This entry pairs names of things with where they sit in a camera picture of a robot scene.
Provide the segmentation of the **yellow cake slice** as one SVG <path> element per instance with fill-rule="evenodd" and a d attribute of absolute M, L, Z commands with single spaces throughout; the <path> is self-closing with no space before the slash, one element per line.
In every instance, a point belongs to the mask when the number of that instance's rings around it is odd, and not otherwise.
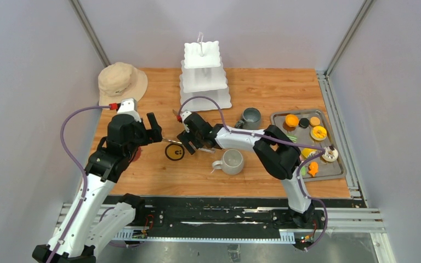
<path fill-rule="evenodd" d="M 318 150 L 312 148 L 304 148 L 301 150 L 301 155 L 304 159 L 315 157 L 318 154 Z"/>

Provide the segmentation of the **metal tongs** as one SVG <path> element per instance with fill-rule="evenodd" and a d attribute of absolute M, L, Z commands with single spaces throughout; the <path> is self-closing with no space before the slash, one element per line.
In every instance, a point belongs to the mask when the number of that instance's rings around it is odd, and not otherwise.
<path fill-rule="evenodd" d="M 182 142 L 180 141 L 175 141 L 175 140 L 171 140 L 171 139 L 167 139 L 167 138 L 163 138 L 162 141 L 164 142 L 168 142 L 171 144 L 175 144 L 175 145 L 180 145 L 183 146 L 184 148 L 186 148 Z M 203 152 L 207 152 L 207 153 L 215 153 L 214 149 L 207 149 L 207 148 L 196 148 L 194 145 L 189 144 L 189 146 L 194 150 L 194 151 L 203 151 Z"/>

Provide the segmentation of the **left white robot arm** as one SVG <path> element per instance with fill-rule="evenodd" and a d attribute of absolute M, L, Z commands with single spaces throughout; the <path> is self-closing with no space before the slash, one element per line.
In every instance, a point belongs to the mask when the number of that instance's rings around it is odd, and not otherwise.
<path fill-rule="evenodd" d="M 118 113 L 108 124 L 96 151 L 82 170 L 78 202 L 69 209 L 57 233 L 47 244 L 37 245 L 32 257 L 37 262 L 96 262 L 100 252 L 125 226 L 140 226 L 146 220 L 145 201 L 125 194 L 96 225 L 93 222 L 121 174 L 140 147 L 162 141 L 162 128 L 148 113 L 150 128 L 131 114 Z"/>

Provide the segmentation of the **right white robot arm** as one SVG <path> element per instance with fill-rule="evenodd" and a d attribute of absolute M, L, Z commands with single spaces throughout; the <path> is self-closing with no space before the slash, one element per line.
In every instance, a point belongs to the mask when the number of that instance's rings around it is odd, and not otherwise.
<path fill-rule="evenodd" d="M 184 111 L 177 115 L 184 126 L 177 138 L 194 154 L 198 149 L 236 149 L 253 152 L 265 170 L 279 179 L 287 194 L 289 217 L 298 228 L 306 228 L 313 222 L 314 205 L 308 197 L 300 174 L 301 151 L 277 126 L 247 130 L 211 125 L 198 113 Z"/>

